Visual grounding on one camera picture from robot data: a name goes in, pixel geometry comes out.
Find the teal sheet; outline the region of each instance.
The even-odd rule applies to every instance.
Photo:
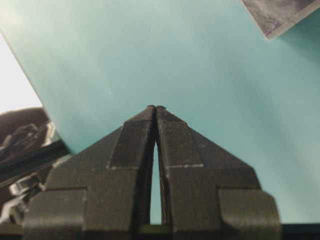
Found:
[[[284,223],[320,222],[319,23],[268,42],[240,0],[0,0],[0,29],[74,153],[163,105],[252,165]]]

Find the dark object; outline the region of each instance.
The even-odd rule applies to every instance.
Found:
[[[320,7],[319,0],[242,0],[267,39],[273,39]]]

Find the textured black surface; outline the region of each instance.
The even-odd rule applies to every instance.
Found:
[[[36,195],[29,204],[23,224],[23,239],[84,239],[86,201],[86,189],[47,191]]]
[[[149,223],[154,113],[155,107],[148,107],[50,172],[46,182],[48,191],[87,190],[83,225],[86,232],[129,239],[140,224]],[[40,214],[37,206],[32,203],[31,207]]]
[[[165,228],[148,225],[155,142]],[[162,106],[148,106],[54,168],[23,226],[27,240],[279,240],[282,234],[275,201],[254,169]]]
[[[163,223],[171,224],[173,239],[241,239],[239,236],[250,232],[248,229],[261,219],[265,223],[254,229],[255,239],[280,239],[276,204],[271,197],[260,197],[265,195],[253,168],[189,128],[165,108],[157,107],[156,111]],[[226,193],[235,190],[236,197],[219,195],[219,190],[228,190]],[[236,202],[243,200],[238,191],[248,190],[256,197],[246,209],[251,221],[242,219],[241,209],[232,211],[234,221],[230,221],[228,204],[233,202],[237,209]],[[260,208],[266,203],[269,207]]]

